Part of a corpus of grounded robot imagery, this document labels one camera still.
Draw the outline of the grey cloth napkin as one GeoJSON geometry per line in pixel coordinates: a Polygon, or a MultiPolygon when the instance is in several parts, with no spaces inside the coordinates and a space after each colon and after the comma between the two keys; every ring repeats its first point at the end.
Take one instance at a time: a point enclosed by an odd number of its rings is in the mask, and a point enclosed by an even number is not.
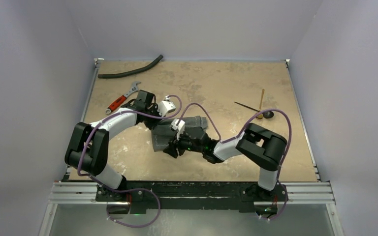
{"type": "MultiPolygon", "coordinates": [[[[154,152],[163,151],[169,143],[169,140],[176,136],[176,131],[172,130],[171,123],[174,119],[164,119],[161,120],[152,130],[152,146],[154,152]]],[[[201,127],[204,131],[208,127],[208,121],[206,117],[194,116],[194,117],[185,117],[180,122],[185,122],[185,131],[188,131],[190,128],[201,127]]]]}

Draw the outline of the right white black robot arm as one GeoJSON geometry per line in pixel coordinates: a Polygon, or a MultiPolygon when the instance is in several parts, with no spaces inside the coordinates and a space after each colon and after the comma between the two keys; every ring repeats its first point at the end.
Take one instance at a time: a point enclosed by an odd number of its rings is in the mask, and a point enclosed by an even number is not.
{"type": "Polygon", "coordinates": [[[244,155],[260,168],[257,183],[244,192],[268,200],[276,193],[279,165],[286,146],[287,140],[283,136],[249,123],[240,137],[233,137],[226,143],[210,138],[201,127],[177,132],[169,139],[163,152],[173,158],[183,155],[185,151],[197,152],[211,164],[244,155]]]}

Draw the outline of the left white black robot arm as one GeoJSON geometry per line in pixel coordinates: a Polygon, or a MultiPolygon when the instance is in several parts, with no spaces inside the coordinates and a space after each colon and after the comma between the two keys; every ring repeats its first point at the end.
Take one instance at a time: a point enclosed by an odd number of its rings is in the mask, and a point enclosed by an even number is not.
{"type": "Polygon", "coordinates": [[[145,124],[153,129],[161,120],[170,117],[176,105],[166,96],[156,101],[153,93],[141,90],[135,99],[123,104],[113,114],[99,121],[75,125],[64,161],[80,176],[97,181],[114,201],[123,200],[128,192],[126,178],[108,164],[111,139],[128,128],[145,124]]]}

